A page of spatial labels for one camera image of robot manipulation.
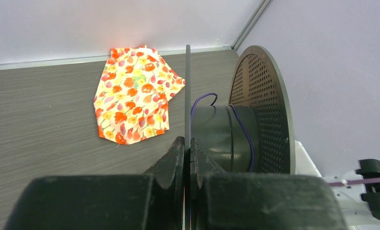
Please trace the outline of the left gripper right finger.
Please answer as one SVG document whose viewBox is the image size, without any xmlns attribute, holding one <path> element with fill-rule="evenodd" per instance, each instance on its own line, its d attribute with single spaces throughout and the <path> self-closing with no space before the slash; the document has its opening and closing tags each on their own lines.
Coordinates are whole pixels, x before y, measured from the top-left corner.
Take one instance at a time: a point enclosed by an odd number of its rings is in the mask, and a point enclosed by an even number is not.
<svg viewBox="0 0 380 230">
<path fill-rule="evenodd" d="M 191 141 L 193 230 L 345 230 L 328 184 L 319 177 L 226 172 Z"/>
</svg>

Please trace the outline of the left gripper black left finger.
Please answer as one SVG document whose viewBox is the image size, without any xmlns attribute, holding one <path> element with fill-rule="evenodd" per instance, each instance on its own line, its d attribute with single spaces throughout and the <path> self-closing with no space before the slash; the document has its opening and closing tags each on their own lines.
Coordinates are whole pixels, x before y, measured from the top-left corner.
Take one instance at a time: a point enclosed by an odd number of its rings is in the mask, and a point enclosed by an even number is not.
<svg viewBox="0 0 380 230">
<path fill-rule="evenodd" d="M 47 176 L 32 180 L 7 230 L 180 230 L 184 137 L 141 174 Z"/>
</svg>

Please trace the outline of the black cable spool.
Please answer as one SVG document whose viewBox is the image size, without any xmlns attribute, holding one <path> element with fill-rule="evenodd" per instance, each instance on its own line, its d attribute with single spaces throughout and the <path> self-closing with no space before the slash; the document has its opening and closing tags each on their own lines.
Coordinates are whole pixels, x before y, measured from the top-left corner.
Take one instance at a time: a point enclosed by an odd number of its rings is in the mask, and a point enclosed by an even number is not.
<svg viewBox="0 0 380 230">
<path fill-rule="evenodd" d="M 296 169 L 291 106 L 270 52 L 249 46 L 241 54 L 226 105 L 209 92 L 190 110 L 190 135 L 231 173 L 284 173 Z"/>
</svg>

